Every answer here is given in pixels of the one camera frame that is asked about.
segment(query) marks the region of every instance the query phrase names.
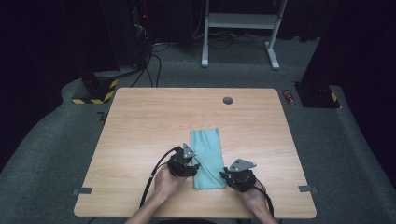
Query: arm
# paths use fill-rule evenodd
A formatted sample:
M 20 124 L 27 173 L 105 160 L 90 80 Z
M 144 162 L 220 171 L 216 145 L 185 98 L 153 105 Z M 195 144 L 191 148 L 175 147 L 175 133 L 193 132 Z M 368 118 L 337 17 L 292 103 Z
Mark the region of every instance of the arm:
M 165 164 L 155 176 L 155 192 L 146 203 L 135 212 L 125 224 L 146 224 L 163 203 L 177 191 L 186 177 L 172 176 Z
M 262 186 L 258 182 L 256 182 L 254 186 L 256 186 L 259 189 L 262 189 Z M 267 201 L 265 200 L 264 195 L 262 195 L 261 192 L 259 192 L 256 189 L 250 189 L 243 193 L 239 192 L 239 195 L 243 199 L 245 206 L 256 216 L 256 218 L 260 221 L 260 223 L 262 224 L 277 223 L 275 218 L 271 215 L 270 211 L 268 210 Z

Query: gray carpet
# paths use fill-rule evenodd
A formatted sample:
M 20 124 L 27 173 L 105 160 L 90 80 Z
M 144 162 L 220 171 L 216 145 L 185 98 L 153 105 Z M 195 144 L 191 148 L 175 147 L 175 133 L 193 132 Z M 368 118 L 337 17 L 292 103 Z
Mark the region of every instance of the gray carpet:
M 155 52 L 163 65 L 159 86 L 278 91 L 307 182 L 318 188 L 313 195 L 317 216 L 283 223 L 396 223 L 395 189 L 361 135 L 342 90 L 331 86 L 342 105 L 340 109 L 304 108 L 300 104 L 293 82 L 303 77 L 318 41 L 277 40 L 276 56 L 282 69 L 273 71 L 262 40 L 209 49 L 207 68 L 200 66 L 200 47 L 170 45 Z M 211 44 L 220 48 L 225 43 Z M 154 51 L 165 47 L 156 46 Z M 158 65 L 152 58 L 148 66 L 154 80 Z M 136 78 L 121 78 L 117 88 L 130 86 Z M 90 220 L 74 215 L 77 196 L 72 191 L 82 185 L 103 128 L 98 112 L 106 113 L 111 102 L 74 105 L 71 96 L 79 82 L 64 87 L 63 104 L 27 134 L 0 175 L 0 223 L 83 224 Z M 135 86 L 149 87 L 148 74 Z M 285 102 L 281 95 L 285 89 L 292 91 L 296 105 Z M 93 224 L 125 220 L 99 217 Z

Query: light blue towel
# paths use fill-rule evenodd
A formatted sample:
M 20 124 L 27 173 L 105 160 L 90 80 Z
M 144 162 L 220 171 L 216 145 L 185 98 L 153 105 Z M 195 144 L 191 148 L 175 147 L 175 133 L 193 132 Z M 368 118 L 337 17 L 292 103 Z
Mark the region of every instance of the light blue towel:
M 192 164 L 201 163 L 193 178 L 196 189 L 223 189 L 225 180 L 219 172 L 223 171 L 219 129 L 191 131 L 191 148 L 197 153 Z

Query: table top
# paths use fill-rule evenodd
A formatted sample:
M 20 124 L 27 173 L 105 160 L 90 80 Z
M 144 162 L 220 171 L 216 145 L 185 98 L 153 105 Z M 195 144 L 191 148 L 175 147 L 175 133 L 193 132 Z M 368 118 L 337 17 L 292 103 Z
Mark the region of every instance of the table top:
M 233 103 L 223 103 L 232 97 Z M 316 215 L 279 96 L 272 89 L 120 88 L 92 157 L 75 214 L 129 217 L 149 175 L 169 149 L 191 144 L 191 130 L 219 128 L 225 166 L 257 163 L 277 218 Z M 151 184 L 148 197 L 154 191 Z M 198 190 L 188 178 L 155 217 L 253 217 L 231 188 Z

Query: cloth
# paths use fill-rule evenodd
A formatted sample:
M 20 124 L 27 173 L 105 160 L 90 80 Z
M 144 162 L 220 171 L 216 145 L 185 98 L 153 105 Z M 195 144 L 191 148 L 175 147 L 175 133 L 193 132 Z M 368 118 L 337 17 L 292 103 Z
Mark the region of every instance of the cloth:
M 226 182 L 221 178 L 224 162 L 222 159 L 219 129 L 191 131 L 191 148 L 197 155 L 192 164 L 201 163 L 193 178 L 196 189 L 224 189 Z

